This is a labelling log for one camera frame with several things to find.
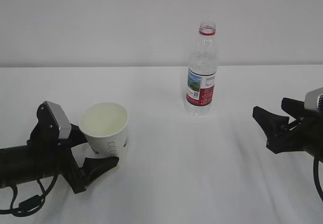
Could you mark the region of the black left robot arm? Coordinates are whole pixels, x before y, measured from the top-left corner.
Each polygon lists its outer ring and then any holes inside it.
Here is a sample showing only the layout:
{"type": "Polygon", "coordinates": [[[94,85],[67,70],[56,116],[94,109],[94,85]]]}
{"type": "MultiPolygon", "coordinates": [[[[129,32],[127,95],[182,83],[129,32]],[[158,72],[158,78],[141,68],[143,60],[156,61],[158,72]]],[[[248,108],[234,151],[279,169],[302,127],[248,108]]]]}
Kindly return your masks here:
{"type": "Polygon", "coordinates": [[[78,166],[72,148],[87,142],[76,125],[67,139],[59,139],[55,128],[36,125],[26,145],[1,149],[1,188],[62,175],[75,194],[84,192],[98,177],[115,168],[117,156],[85,158],[78,166]]]}

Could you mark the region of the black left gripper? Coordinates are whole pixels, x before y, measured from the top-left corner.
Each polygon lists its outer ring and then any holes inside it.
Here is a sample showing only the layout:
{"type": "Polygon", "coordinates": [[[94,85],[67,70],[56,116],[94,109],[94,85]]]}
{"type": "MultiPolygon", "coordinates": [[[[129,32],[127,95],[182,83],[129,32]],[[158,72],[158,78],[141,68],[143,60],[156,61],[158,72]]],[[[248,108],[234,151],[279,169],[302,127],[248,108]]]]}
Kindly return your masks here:
{"type": "Polygon", "coordinates": [[[84,192],[87,184],[115,168],[119,158],[85,158],[83,167],[78,167],[71,148],[87,143],[80,128],[71,125],[68,139],[59,140],[45,129],[36,124],[27,141],[30,154],[34,159],[33,177],[43,179],[50,176],[62,175],[75,194],[84,192]]]}

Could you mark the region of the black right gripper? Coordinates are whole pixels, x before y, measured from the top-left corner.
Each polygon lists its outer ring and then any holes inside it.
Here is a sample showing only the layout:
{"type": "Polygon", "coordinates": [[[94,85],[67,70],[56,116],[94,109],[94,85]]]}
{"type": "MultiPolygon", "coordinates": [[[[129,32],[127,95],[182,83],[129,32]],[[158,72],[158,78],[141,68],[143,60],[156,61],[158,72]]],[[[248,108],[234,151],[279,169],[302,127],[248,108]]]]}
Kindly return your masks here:
{"type": "Polygon", "coordinates": [[[284,97],[281,109],[293,118],[273,114],[259,106],[253,108],[252,117],[267,137],[266,147],[273,153],[307,152],[322,162],[322,117],[300,118],[306,116],[304,102],[284,97]]]}

